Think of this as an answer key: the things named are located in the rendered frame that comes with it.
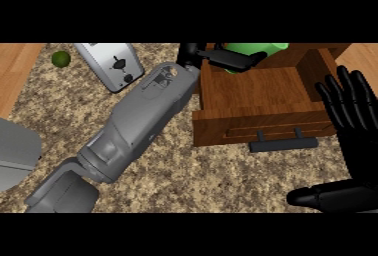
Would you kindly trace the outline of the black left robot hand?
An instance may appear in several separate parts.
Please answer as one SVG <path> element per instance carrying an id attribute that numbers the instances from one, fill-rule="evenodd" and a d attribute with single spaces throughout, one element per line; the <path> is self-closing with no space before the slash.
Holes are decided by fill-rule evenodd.
<path id="1" fill-rule="evenodd" d="M 205 43 L 182 43 L 176 63 L 180 66 L 191 65 L 201 68 L 203 60 L 207 59 L 213 66 L 235 72 L 245 72 L 266 57 L 268 53 L 265 51 L 245 55 L 225 49 L 222 43 L 216 43 L 211 50 L 207 49 Z"/>

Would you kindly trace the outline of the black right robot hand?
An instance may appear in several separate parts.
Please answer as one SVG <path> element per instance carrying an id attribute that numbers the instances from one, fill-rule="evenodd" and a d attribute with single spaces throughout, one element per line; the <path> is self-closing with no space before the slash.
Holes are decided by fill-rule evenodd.
<path id="1" fill-rule="evenodd" d="M 378 210 L 378 97 L 359 70 L 337 67 L 338 78 L 315 84 L 352 178 L 293 190 L 287 202 L 324 213 Z"/>

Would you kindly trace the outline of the green cup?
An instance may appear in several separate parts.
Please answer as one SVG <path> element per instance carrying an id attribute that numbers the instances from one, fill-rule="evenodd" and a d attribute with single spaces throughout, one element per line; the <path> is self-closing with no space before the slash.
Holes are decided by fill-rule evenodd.
<path id="1" fill-rule="evenodd" d="M 226 49 L 245 55 L 266 52 L 273 55 L 290 47 L 288 43 L 229 43 Z"/>

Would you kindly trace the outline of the wooden drawer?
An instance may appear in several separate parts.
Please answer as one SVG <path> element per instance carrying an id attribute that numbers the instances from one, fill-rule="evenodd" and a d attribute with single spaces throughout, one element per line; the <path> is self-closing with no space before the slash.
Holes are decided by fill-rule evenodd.
<path id="1" fill-rule="evenodd" d="M 250 108 L 213 109 L 192 113 L 194 145 L 211 146 L 256 142 L 257 132 L 266 140 L 291 139 L 296 128 L 304 137 L 335 134 L 335 128 L 324 110 L 256 115 Z"/>
<path id="2" fill-rule="evenodd" d="M 204 62 L 201 110 L 250 108 L 256 115 L 325 111 L 313 84 L 328 68 L 315 58 L 231 74 Z"/>

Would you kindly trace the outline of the wooden drawer front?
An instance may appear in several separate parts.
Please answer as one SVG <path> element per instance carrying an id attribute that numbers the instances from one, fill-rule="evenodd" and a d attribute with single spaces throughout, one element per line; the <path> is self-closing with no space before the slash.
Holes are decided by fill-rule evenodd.
<path id="1" fill-rule="evenodd" d="M 266 140 L 291 139 L 296 128 L 304 137 L 335 134 L 335 128 L 324 110 L 256 115 L 250 108 L 213 109 L 192 113 L 194 145 L 211 146 L 256 142 L 257 132 Z"/>

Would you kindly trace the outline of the wooden cabinet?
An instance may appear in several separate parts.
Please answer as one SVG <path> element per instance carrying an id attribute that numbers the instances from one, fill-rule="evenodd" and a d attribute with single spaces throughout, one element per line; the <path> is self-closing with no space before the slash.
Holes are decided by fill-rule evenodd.
<path id="1" fill-rule="evenodd" d="M 335 58 L 349 43 L 293 43 L 239 74 L 228 73 L 208 62 L 201 69 L 204 106 L 245 107 L 318 102 L 315 83 L 335 75 Z"/>

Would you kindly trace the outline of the silver toaster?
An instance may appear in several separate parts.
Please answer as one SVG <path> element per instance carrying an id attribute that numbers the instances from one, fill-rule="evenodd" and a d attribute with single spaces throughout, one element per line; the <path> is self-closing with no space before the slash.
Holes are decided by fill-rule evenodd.
<path id="1" fill-rule="evenodd" d="M 118 93 L 145 74 L 130 43 L 76 43 L 77 51 L 107 89 Z"/>

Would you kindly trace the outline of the green lime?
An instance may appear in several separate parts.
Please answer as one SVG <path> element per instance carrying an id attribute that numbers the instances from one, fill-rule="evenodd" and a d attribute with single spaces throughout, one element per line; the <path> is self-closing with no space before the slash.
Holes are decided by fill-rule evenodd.
<path id="1" fill-rule="evenodd" d="M 71 63 L 71 55 L 65 51 L 58 51 L 52 55 L 52 63 L 56 67 L 64 68 Z"/>

